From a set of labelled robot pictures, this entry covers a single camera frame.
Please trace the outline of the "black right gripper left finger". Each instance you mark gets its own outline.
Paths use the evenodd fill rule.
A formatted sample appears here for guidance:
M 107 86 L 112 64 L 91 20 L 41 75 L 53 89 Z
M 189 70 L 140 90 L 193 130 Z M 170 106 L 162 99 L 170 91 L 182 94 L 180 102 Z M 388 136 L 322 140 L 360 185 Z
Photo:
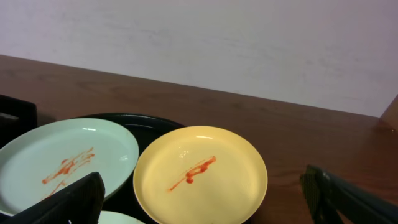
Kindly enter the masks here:
M 3 224 L 97 224 L 105 187 L 99 172 L 92 172 L 64 189 L 7 218 Z

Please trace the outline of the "light green plate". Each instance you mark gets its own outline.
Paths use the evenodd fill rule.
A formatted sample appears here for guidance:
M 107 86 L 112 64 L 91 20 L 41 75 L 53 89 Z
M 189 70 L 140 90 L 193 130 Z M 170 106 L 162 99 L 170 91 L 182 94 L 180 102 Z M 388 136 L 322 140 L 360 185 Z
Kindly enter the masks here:
M 118 212 L 102 211 L 98 224 L 145 224 L 144 222 Z
M 111 121 L 76 118 L 35 128 L 1 148 L 1 213 L 13 216 L 92 172 L 100 173 L 108 200 L 138 157 L 134 135 Z

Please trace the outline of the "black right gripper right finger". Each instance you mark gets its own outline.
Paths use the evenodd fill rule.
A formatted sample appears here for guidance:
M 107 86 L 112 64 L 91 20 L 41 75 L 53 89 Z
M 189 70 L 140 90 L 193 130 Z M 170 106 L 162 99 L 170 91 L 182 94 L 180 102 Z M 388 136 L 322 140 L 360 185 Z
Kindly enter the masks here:
M 300 185 L 314 224 L 397 224 L 397 206 L 313 165 L 300 176 Z

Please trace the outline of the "yellow plate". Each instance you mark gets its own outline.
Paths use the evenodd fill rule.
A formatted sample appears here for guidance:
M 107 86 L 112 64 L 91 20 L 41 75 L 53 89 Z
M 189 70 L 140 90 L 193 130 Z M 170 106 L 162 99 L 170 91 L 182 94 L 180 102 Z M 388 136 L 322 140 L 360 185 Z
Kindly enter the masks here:
M 244 223 L 261 206 L 268 176 L 243 137 L 189 126 L 150 143 L 132 183 L 139 205 L 157 223 Z

